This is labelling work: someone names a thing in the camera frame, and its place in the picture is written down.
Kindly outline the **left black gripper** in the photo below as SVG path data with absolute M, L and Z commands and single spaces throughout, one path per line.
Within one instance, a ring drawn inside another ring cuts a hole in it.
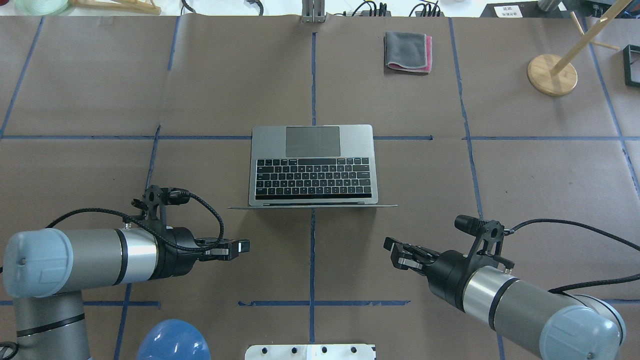
M 199 252 L 184 251 L 167 246 L 166 243 L 158 242 L 158 258 L 155 267 L 155 279 L 162 280 L 170 277 L 179 277 L 188 274 L 194 263 L 207 261 L 231 261 L 236 259 L 240 253 L 250 251 L 249 239 L 217 239 L 217 238 L 196 238 L 190 230 L 185 227 L 167 228 L 163 237 L 172 245 L 183 248 L 211 248 L 200 254 Z

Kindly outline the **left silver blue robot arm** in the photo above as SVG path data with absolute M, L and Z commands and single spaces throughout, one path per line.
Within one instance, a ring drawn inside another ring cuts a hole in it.
M 82 291 L 186 275 L 196 261 L 229 261 L 250 250 L 247 239 L 194 238 L 168 228 L 164 244 L 141 228 L 14 234 L 3 260 L 13 298 L 17 349 L 10 360 L 89 360 Z

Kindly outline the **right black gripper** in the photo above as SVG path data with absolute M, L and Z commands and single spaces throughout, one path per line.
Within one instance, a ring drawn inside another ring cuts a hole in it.
M 390 251 L 391 263 L 396 269 L 425 274 L 429 289 L 435 296 L 464 312 L 463 291 L 470 277 L 468 254 L 456 250 L 439 252 L 402 243 L 393 237 L 386 237 L 383 247 Z

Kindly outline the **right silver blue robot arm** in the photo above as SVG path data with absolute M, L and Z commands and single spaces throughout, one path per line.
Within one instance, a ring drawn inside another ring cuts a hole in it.
M 396 269 L 425 276 L 430 291 L 543 360 L 617 360 L 626 324 L 615 308 L 583 294 L 553 294 L 486 265 L 469 268 L 442 253 L 384 241 Z

